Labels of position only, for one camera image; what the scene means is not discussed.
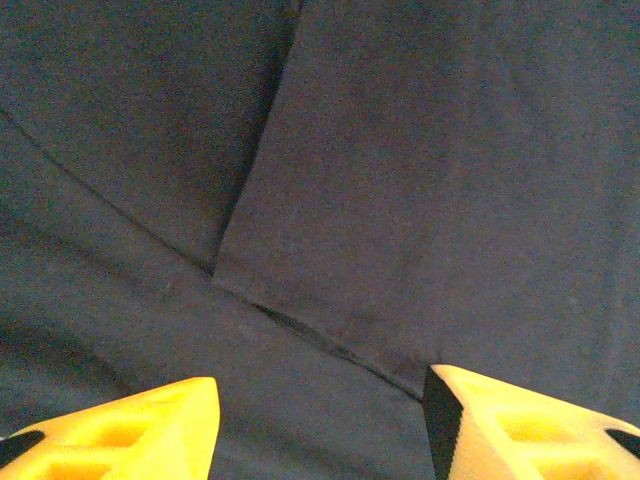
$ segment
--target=black rubber pad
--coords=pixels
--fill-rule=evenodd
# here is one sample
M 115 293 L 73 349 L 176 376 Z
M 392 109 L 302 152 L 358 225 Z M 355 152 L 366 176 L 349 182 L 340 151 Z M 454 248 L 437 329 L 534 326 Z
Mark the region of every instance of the black rubber pad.
M 21 433 L 0 441 L 0 468 L 4 468 L 42 441 L 44 433 L 38 430 Z
M 462 421 L 462 404 L 433 368 L 427 369 L 422 409 L 437 480 L 447 480 Z
M 632 433 L 623 432 L 622 430 L 609 429 L 606 432 L 611 438 L 618 442 L 622 448 L 640 460 L 640 437 Z

